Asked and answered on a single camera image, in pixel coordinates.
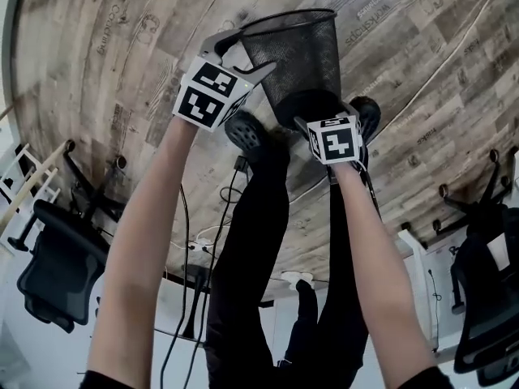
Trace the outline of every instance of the black pants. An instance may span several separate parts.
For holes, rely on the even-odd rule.
[[[288,223],[287,165],[252,166],[254,176],[234,209],[212,275],[204,346],[212,389],[349,387],[362,366],[367,328],[358,302],[339,186],[330,190],[330,278],[315,336],[302,345],[303,350],[295,350],[292,365],[273,366],[258,304]]]

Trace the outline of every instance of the person's right arm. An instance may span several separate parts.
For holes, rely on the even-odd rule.
[[[333,166],[344,199],[355,283],[387,387],[399,387],[435,365],[414,308],[404,262],[358,173]]]

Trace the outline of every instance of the person's left arm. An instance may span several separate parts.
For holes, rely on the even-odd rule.
[[[109,251],[88,369],[134,389],[150,385],[157,295],[196,131],[196,126],[173,118]]]

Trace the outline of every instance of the white shoe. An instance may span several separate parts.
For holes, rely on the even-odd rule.
[[[281,274],[281,279],[290,283],[290,289],[295,291],[296,284],[303,280],[307,282],[312,289],[314,288],[314,276],[310,272],[285,271]]]

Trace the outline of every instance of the wooden floor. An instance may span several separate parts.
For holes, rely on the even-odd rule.
[[[442,204],[438,186],[447,183],[458,197],[476,199],[491,169],[490,149],[503,157],[519,143],[519,0],[491,0],[440,67],[485,2],[21,0],[12,74],[22,140],[40,157],[65,139],[76,140],[74,158],[97,182],[107,163],[123,154],[129,165],[113,194],[127,198],[161,141],[179,80],[205,37],[280,11],[329,7],[338,13],[344,100],[368,95],[383,111],[370,145],[370,171],[384,223],[395,233],[409,221],[421,240],[431,241],[434,219],[447,224],[459,217]],[[249,63],[241,47],[227,59],[241,67]],[[276,125],[260,89],[247,106],[267,127]],[[191,239],[219,222],[225,205],[219,191],[229,185],[237,154],[222,129],[201,133],[195,141],[184,177]],[[324,169],[301,140],[294,140],[292,157],[287,187],[295,199],[323,177]],[[237,179],[242,190],[246,179]],[[297,270],[326,281],[328,205],[323,182],[291,206],[272,278]],[[179,207],[172,236],[179,245],[183,226]],[[258,229],[267,234],[268,222]],[[201,237],[211,240],[215,233]],[[182,252],[172,243],[169,271],[180,273]],[[245,269],[254,269],[258,257],[244,246]],[[208,260],[207,254],[191,257]],[[272,280],[265,298],[280,295],[284,287]]]

